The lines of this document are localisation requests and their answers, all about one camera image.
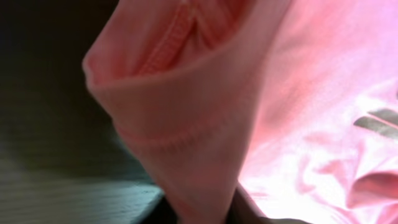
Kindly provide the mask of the pink printed shirt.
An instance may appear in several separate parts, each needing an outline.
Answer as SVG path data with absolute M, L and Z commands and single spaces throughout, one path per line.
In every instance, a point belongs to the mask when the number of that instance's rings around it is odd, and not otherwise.
M 178 223 L 397 222 L 396 1 L 119 1 L 83 69 Z

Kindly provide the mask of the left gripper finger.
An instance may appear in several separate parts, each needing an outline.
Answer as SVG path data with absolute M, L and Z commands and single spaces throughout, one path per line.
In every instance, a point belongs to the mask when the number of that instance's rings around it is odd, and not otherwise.
M 234 193 L 233 200 L 226 218 L 227 224 L 308 224 L 294 219 L 271 219 L 261 215 L 255 210 L 249 195 L 239 184 Z

